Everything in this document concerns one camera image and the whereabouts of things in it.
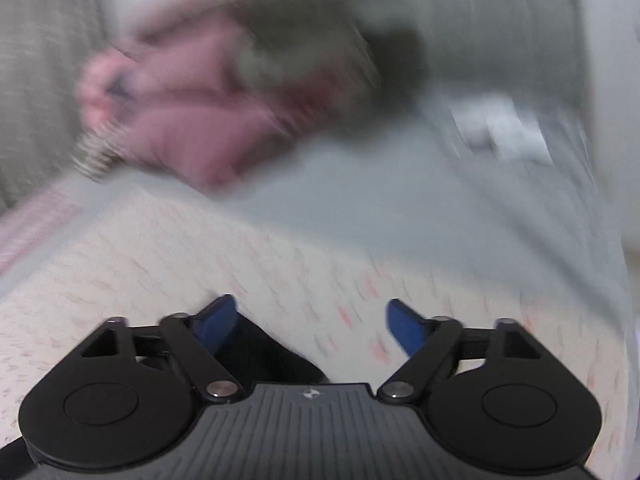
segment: beige surface with red specks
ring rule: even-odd
[[[590,468],[609,479],[621,461],[627,359],[623,342],[598,320],[554,300],[375,260],[142,191],[113,206],[2,304],[0,444],[19,435],[24,395],[103,319],[155,323],[225,293],[332,381],[373,388],[406,359],[385,329],[390,298],[426,317],[444,314],[479,328],[513,317],[597,397],[604,424]]]

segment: gray curtain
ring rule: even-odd
[[[0,0],[0,214],[68,164],[75,82],[103,41],[98,0]]]

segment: crosshair logo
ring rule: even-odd
[[[320,397],[322,394],[318,390],[316,390],[314,388],[309,388],[308,390],[302,392],[302,395],[306,399],[314,400],[314,399],[317,399],[318,397]]]

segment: white wall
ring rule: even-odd
[[[145,0],[106,0],[112,32]],[[626,245],[640,250],[640,0],[583,0],[594,158]]]

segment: gray ribbed plate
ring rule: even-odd
[[[591,478],[581,468],[542,478],[552,476],[559,480]],[[260,384],[246,400],[207,408],[177,447],[151,463],[105,475],[68,473],[43,466],[25,478],[505,480],[508,477],[460,462],[430,437],[414,410],[378,402],[364,384]]]

